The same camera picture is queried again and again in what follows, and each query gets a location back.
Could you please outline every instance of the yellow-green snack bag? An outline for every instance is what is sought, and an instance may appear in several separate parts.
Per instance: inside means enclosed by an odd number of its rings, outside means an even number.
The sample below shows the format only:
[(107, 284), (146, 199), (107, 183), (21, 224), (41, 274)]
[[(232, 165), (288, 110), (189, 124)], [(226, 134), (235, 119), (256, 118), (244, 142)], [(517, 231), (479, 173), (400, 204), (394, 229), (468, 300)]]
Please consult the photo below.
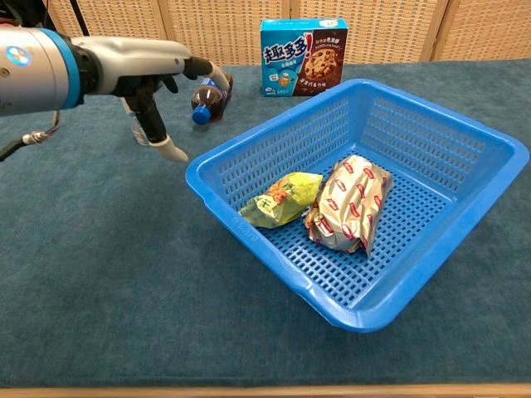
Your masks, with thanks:
[(291, 172), (275, 182), (263, 194), (250, 199), (240, 215), (253, 226), (275, 228), (299, 217), (311, 205), (323, 176)]

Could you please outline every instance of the red and white wrapper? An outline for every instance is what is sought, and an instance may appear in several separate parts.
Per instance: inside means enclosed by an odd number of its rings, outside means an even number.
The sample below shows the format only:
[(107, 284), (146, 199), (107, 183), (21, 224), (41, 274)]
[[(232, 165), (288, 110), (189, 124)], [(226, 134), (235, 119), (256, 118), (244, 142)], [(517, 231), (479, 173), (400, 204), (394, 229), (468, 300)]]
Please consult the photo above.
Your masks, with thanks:
[(370, 254), (391, 189), (391, 173), (365, 158), (336, 163), (304, 220), (309, 238), (348, 253), (361, 246)]

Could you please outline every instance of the wicker screen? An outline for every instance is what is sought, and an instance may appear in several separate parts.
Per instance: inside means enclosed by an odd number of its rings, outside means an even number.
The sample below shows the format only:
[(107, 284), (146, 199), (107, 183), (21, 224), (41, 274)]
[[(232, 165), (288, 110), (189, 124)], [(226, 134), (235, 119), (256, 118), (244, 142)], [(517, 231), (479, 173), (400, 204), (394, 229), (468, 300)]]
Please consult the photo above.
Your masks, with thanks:
[(194, 55), (224, 66), (260, 64), (261, 20), (290, 15), (288, 0), (160, 0), (160, 3), (167, 18), (169, 38), (190, 48)]
[(300, 17), (343, 17), (345, 62), (428, 61), (446, 7), (443, 0), (299, 1)]
[(445, 24), (436, 60), (531, 57), (531, 0), (461, 0)]
[(157, 0), (78, 0), (91, 35), (166, 39)]
[(83, 36), (80, 24), (69, 0), (49, 0), (48, 12), (59, 33), (67, 36)]

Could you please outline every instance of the blue plastic basket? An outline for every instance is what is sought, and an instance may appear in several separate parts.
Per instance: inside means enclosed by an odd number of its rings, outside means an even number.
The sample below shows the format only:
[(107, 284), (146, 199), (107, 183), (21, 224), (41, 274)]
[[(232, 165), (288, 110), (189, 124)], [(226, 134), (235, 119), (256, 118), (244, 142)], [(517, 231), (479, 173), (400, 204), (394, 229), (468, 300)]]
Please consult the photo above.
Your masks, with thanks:
[[(239, 210), (288, 172), (329, 175), (359, 154), (393, 174), (373, 253), (318, 245), (303, 221), (256, 229)], [(389, 324), (529, 160), (517, 140), (371, 80), (349, 80), (195, 159), (190, 187), (217, 219), (335, 326)]]

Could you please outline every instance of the teal carpet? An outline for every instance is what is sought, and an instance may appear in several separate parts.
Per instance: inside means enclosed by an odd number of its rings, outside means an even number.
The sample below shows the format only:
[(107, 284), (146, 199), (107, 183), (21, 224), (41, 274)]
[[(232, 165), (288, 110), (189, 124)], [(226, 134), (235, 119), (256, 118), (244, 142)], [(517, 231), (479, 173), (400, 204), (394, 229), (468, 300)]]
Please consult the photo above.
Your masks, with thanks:
[[(157, 94), (191, 158), (298, 104), (231, 68), (223, 121), (197, 82)], [(347, 66), (531, 148), (531, 61)], [(529, 166), (388, 327), (329, 326), (205, 210), (185, 167), (137, 145), (120, 102), (88, 98), (0, 164), (0, 386), (531, 382)], [(51, 114), (0, 119), (0, 144)]]

